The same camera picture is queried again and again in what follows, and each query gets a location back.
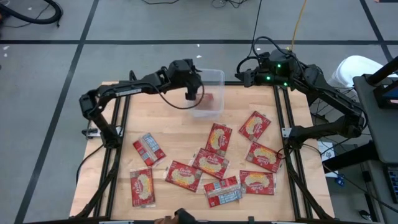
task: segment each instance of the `clear plastic container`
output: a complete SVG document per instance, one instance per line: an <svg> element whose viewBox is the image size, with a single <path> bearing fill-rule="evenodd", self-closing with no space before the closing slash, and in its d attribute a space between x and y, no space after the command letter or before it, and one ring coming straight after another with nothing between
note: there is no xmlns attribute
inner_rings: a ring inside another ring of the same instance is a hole
<svg viewBox="0 0 398 224"><path fill-rule="evenodd" d="M205 96L202 102L192 108L191 114L195 118L217 119L224 110L224 77L221 70L199 68L201 81L205 86ZM202 89L198 89L197 100L200 99Z"/></svg>

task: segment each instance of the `black robotic arm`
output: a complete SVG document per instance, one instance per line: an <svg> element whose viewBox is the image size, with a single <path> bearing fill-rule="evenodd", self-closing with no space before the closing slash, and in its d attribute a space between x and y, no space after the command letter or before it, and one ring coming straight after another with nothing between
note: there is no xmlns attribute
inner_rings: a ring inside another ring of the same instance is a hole
<svg viewBox="0 0 398 224"><path fill-rule="evenodd" d="M169 68L162 67L160 70L146 75L140 80L101 85L80 97L81 112L86 119L93 121L98 129L101 130L104 147L117 148L121 144L121 138L116 131L116 127L109 125L102 115L109 101L138 93L167 93L169 90L185 87L187 88L185 98L187 100L195 100L198 88L200 86L204 88L198 72L200 71L195 68L192 59L175 60L169 65Z"/></svg>
<svg viewBox="0 0 398 224"><path fill-rule="evenodd" d="M282 134L291 148L300 149L309 138L335 134L346 138L356 138L361 135L366 127L362 118L361 105L327 84L319 67L305 65L297 60L293 52L282 49L274 50L271 54L268 52L259 54L256 59L259 66L254 70L240 72L240 66L248 59L243 60L237 67L235 77L240 79L245 87L279 85L285 88L289 86L291 90L297 89L306 94L310 104L319 98L344 114L329 124L308 128L302 126L284 128Z"/></svg>

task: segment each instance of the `snack bag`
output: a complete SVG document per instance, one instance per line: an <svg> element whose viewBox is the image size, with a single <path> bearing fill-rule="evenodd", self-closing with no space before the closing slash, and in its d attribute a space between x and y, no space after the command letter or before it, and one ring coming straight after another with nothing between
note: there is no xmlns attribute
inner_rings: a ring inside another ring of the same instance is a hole
<svg viewBox="0 0 398 224"><path fill-rule="evenodd" d="M202 171L177 161L172 161L166 175L166 181L196 192L200 183Z"/></svg>
<svg viewBox="0 0 398 224"><path fill-rule="evenodd" d="M166 157L166 154L164 154L150 133L143 135L132 145L149 167L155 167Z"/></svg>
<svg viewBox="0 0 398 224"><path fill-rule="evenodd" d="M195 160L193 161L192 166L221 180L228 168L228 164L229 160L224 157L204 149L200 149L195 155Z"/></svg>
<svg viewBox="0 0 398 224"><path fill-rule="evenodd" d="M233 202L242 198L241 184L235 176L212 184L206 184L204 188L210 207Z"/></svg>
<svg viewBox="0 0 398 224"><path fill-rule="evenodd" d="M242 193L274 195L276 189L275 175L267 172L239 171Z"/></svg>
<svg viewBox="0 0 398 224"><path fill-rule="evenodd" d="M270 124L268 118L255 111L239 129L239 133L250 141L257 141Z"/></svg>
<svg viewBox="0 0 398 224"><path fill-rule="evenodd" d="M155 203L152 168L130 172L131 198L133 207L148 207Z"/></svg>
<svg viewBox="0 0 398 224"><path fill-rule="evenodd" d="M247 161L273 172L277 172L280 165L282 165L279 158L282 158L282 154L256 142L251 144L248 153L246 154Z"/></svg>
<svg viewBox="0 0 398 224"><path fill-rule="evenodd" d="M222 124L213 124L205 149L209 152L225 156L231 133L231 128Z"/></svg>

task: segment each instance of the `wooden tabletop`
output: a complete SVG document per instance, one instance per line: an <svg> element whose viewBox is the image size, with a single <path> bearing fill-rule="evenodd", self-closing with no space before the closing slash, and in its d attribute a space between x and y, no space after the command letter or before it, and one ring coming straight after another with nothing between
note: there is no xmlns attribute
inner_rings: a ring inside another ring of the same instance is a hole
<svg viewBox="0 0 398 224"><path fill-rule="evenodd" d="M166 94L166 98L175 105L186 106L185 92L186 90L183 89L170 91ZM233 129L226 152L230 166L225 177L233 175L238 177L239 170L266 171L262 167L244 160L250 142L238 133L238 129L251 113L257 110L272 121L259 138L258 143L275 151L282 148L272 87L226 86L224 94L224 111L217 123L226 124ZM289 91L289 95L295 124L304 127L312 126L305 95L298 91ZM287 122L282 92L280 92L280 96L285 122ZM122 100L119 120L121 119L123 102ZM113 105L114 101L109 102L103 112L108 121L112 116ZM285 162L276 174L277 188L275 195L245 194L238 202L231 202L214 208L209 208L203 194L203 187L197 193L193 193L164 181L165 168L172 160L188 164L193 154L199 148L205 147L212 124L213 121L192 118L189 111L172 108L164 103L159 95L140 94L132 96L111 218L113 220L154 220L172 215L179 208L185 208L197 220L245 221L248 220L248 216L254 216L256 221L294 220ZM146 165L133 148L132 143L145 133L153 135L167 157L153 169L156 206L153 208L133 208L129 171ZM101 144L100 139L89 140L85 156ZM318 148L316 140L308 140L306 144ZM76 215L97 190L104 152L104 149L100 150L88 159L81 168L70 215ZM319 154L304 146L301 149L301 155L309 191L325 211L333 216L333 208ZM216 181L214 177L207 174L203 174L202 178L204 184ZM298 188L297 192L301 203L301 216L305 217L302 195ZM106 202L108 193L104 193L103 197L103 202ZM104 210L105 206L102 206L101 214L105 213Z"/></svg>

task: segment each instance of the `wrapped food package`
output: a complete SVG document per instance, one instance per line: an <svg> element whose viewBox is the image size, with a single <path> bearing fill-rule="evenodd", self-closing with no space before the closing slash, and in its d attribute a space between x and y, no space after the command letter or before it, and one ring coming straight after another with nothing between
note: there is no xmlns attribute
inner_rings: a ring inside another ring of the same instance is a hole
<svg viewBox="0 0 398 224"><path fill-rule="evenodd" d="M270 172L239 171L242 193L274 195L276 190L275 175Z"/></svg>
<svg viewBox="0 0 398 224"><path fill-rule="evenodd" d="M213 124L205 149L225 156L231 133L231 128L222 124Z"/></svg>
<svg viewBox="0 0 398 224"><path fill-rule="evenodd" d="M239 133L250 141L257 141L270 124L271 121L268 118L255 111L239 129Z"/></svg>
<svg viewBox="0 0 398 224"><path fill-rule="evenodd" d="M165 180L169 183L196 192L200 183L202 171L177 161L172 161Z"/></svg>
<svg viewBox="0 0 398 224"><path fill-rule="evenodd" d="M246 154L246 160L259 165L269 171L277 172L279 167L282 165L280 162L282 154L273 151L265 146L262 146L256 142L250 145L248 153Z"/></svg>
<svg viewBox="0 0 398 224"><path fill-rule="evenodd" d="M199 152L195 154L195 159L192 164L194 168L201 169L203 172L219 178L220 180L224 177L228 165L229 160L204 149L200 149Z"/></svg>
<svg viewBox="0 0 398 224"><path fill-rule="evenodd" d="M205 195L210 207L233 202L242 198L241 184L236 176L228 177L219 182L206 184Z"/></svg>
<svg viewBox="0 0 398 224"><path fill-rule="evenodd" d="M150 133L143 135L143 137L139 138L132 145L149 167L156 166L166 157L166 154Z"/></svg>
<svg viewBox="0 0 398 224"><path fill-rule="evenodd" d="M130 171L131 198L133 207L148 207L155 203L152 168Z"/></svg>

